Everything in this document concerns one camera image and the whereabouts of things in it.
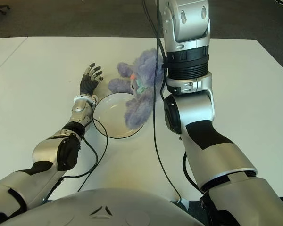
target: floor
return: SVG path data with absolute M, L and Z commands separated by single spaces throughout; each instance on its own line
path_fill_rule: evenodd
M 155 1 L 146 0 L 156 18 Z M 210 0 L 211 37 L 256 39 L 283 67 L 283 6 L 273 0 Z M 0 38 L 153 37 L 141 0 L 0 0 Z

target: white table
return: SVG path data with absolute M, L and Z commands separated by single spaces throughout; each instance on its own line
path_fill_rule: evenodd
M 0 39 L 0 66 L 14 53 L 27 37 Z
M 31 167 L 31 153 L 43 139 L 69 119 L 73 97 L 90 62 L 102 66 L 105 80 L 96 93 L 110 92 L 107 82 L 118 73 L 118 62 L 131 63 L 156 42 L 151 38 L 29 37 L 0 67 L 0 179 Z M 234 141 L 283 196 L 283 68 L 255 40 L 212 39 L 209 69 L 216 102 L 214 126 Z M 157 141 L 171 180 L 186 199 L 200 194 L 184 177 L 184 153 L 179 136 L 165 125 L 157 102 Z M 105 137 L 94 127 L 86 139 L 100 153 Z M 69 175 L 85 172 L 95 159 L 83 144 L 77 166 Z M 53 194 L 77 190 L 83 178 L 65 180 Z M 162 195 L 176 194 L 159 166 L 152 137 L 152 120 L 134 136 L 109 139 L 106 156 L 84 189 L 125 187 Z

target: stuffed animal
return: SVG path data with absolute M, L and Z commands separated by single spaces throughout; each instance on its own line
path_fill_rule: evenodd
M 158 57 L 158 70 L 156 76 L 156 97 L 158 97 L 163 81 L 163 60 Z M 132 65 L 119 63 L 118 72 L 126 79 L 112 79 L 108 88 L 113 93 L 130 93 L 132 100 L 126 103 L 125 123 L 129 129 L 142 126 L 150 117 L 153 110 L 154 75 L 156 67 L 156 50 L 144 51 Z

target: black cable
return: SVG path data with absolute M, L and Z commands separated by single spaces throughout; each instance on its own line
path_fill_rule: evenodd
M 187 178 L 187 180 L 193 185 L 193 187 L 195 187 L 201 194 L 203 194 L 203 192 L 199 189 L 198 185 L 190 178 L 186 167 L 186 160 L 187 160 L 187 153 L 185 152 L 183 155 L 183 173 Z
M 157 0 L 157 30 L 159 31 L 159 0 Z M 159 161 L 159 164 L 166 176 L 166 178 L 168 179 L 170 185 L 172 186 L 172 188 L 176 191 L 176 193 L 179 196 L 179 203 L 181 203 L 181 195 L 179 194 L 179 192 L 177 191 L 177 189 L 175 188 L 175 186 L 173 185 L 173 183 L 171 182 L 171 180 L 169 179 L 168 175 L 166 174 L 165 168 L 161 162 L 159 153 L 158 153 L 158 149 L 157 149 L 157 143 L 156 143 L 156 126 L 155 126 L 155 102 L 156 102 L 156 76 L 157 76 L 157 70 L 158 70 L 158 55 L 159 55 L 159 38 L 157 38 L 157 42 L 156 42 L 156 67 L 155 67 L 155 74 L 154 74 L 154 95 L 153 95 L 153 137 L 154 137 L 154 146 L 155 146 L 155 150 L 156 150 L 156 155 Z
M 161 55 L 162 55 L 162 57 L 164 59 L 164 63 L 165 63 L 166 62 L 166 55 L 165 55 L 164 48 L 163 48 L 163 46 L 161 44 L 161 41 L 160 41 L 160 38 L 159 38 L 159 32 L 156 31 L 154 23 L 153 23 L 150 15 L 149 15 L 148 8 L 147 8 L 145 0 L 141 0 L 141 2 L 142 2 L 143 10 L 144 10 L 144 12 L 146 14 L 146 17 L 149 20 L 149 23 L 150 23 L 151 28 L 152 28 L 152 30 L 154 32 L 154 35 L 155 35 L 155 37 L 156 37 L 156 39 L 157 39 L 157 41 L 159 43 L 160 52 L 161 52 Z M 160 96 L 161 96 L 162 100 L 165 99 L 164 96 L 163 96 L 163 90 L 164 90 L 165 84 L 166 84 L 166 68 L 164 69 L 164 78 L 163 78 L 162 86 L 161 86 L 161 89 L 160 89 Z
M 101 156 L 99 162 L 98 162 L 97 165 L 95 166 L 95 168 L 96 168 L 96 167 L 99 165 L 100 161 L 103 159 L 104 154 L 105 154 L 106 151 L 107 151 L 107 147 L 108 147 L 108 134 L 107 134 L 107 131 L 106 131 L 106 129 L 105 129 L 105 127 L 103 126 L 102 123 L 100 123 L 97 119 L 93 119 L 93 120 L 97 121 L 97 122 L 103 127 L 103 129 L 105 130 L 105 136 L 106 136 L 106 147 L 105 147 L 105 150 L 104 150 L 103 155 Z M 92 174 L 92 172 L 95 170 L 95 168 L 94 168 L 92 171 L 89 172 L 88 176 L 85 178 L 84 182 L 82 183 L 82 185 L 80 186 L 80 188 L 77 190 L 77 192 L 79 192 L 79 191 L 82 189 L 82 187 L 84 186 L 84 184 L 86 183 L 87 179 L 88 179 L 89 176 Z
M 103 124 L 101 124 L 98 120 L 96 119 L 92 119 L 87 125 L 85 125 L 85 127 L 87 127 L 93 120 L 97 121 L 105 130 L 105 134 L 106 134 L 106 147 L 104 150 L 103 155 L 101 156 L 99 162 L 98 162 L 98 155 L 96 153 L 96 151 L 94 150 L 94 148 L 86 141 L 86 139 L 83 137 L 84 142 L 92 149 L 92 151 L 96 154 L 96 163 L 90 168 L 90 170 L 88 170 L 87 172 L 77 175 L 77 176 L 63 176 L 61 177 L 56 183 L 55 185 L 52 187 L 52 189 L 50 190 L 50 192 L 48 193 L 48 195 L 44 198 L 42 204 L 46 203 L 47 200 L 49 199 L 49 197 L 51 196 L 51 194 L 54 192 L 54 190 L 62 183 L 62 181 L 64 179 L 75 179 L 75 178 L 81 178 L 85 175 L 88 174 L 88 176 L 86 177 L 86 179 L 84 180 L 83 184 L 81 185 L 81 187 L 78 189 L 77 192 L 79 192 L 81 190 L 81 188 L 83 187 L 83 185 L 85 184 L 85 182 L 87 181 L 87 179 L 89 178 L 89 176 L 92 174 L 92 172 L 95 170 L 95 168 L 98 166 L 98 164 L 100 163 L 100 161 L 102 160 L 102 158 L 104 157 L 104 154 L 106 153 L 107 147 L 108 147 L 108 134 L 107 131 L 105 129 L 105 127 L 103 126 Z
M 166 84 L 166 68 L 164 68 L 164 79 L 162 80 L 162 84 L 160 88 L 160 97 L 163 101 L 165 100 L 164 94 L 163 94 L 165 84 Z
M 162 46 L 160 38 L 159 38 L 159 31 L 156 31 L 154 23 L 153 23 L 150 15 L 149 15 L 148 8 L 147 8 L 145 0 L 141 0 L 141 2 L 142 2 L 143 10 L 144 10 L 144 12 L 146 14 L 146 17 L 147 17 L 147 19 L 148 19 L 148 21 L 150 23 L 151 28 L 152 28 L 152 31 L 153 31 L 153 33 L 154 33 L 154 35 L 155 35 L 155 37 L 156 37 L 156 39 L 158 41 L 159 48 L 160 48 L 160 51 L 161 51 L 161 55 L 162 55 L 162 57 L 164 59 L 164 62 L 165 62 L 166 61 L 166 55 L 165 55 L 164 47 Z
M 87 144 L 87 146 L 93 151 L 94 155 L 95 155 L 95 164 L 98 164 L 99 161 L 99 157 L 98 154 L 96 153 L 95 149 L 87 142 L 87 140 L 85 139 L 85 137 L 83 136 L 83 141 Z

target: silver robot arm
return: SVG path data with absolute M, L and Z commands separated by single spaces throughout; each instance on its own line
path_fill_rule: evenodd
M 100 67 L 94 66 L 84 72 L 69 122 L 35 147 L 30 169 L 11 173 L 0 181 L 0 223 L 41 205 L 57 180 L 76 165 L 96 103 L 93 91 L 103 79 Z
M 283 226 L 283 202 L 231 140 L 212 125 L 214 99 L 208 71 L 207 0 L 162 0 L 168 68 L 166 124 L 180 134 L 213 225 Z

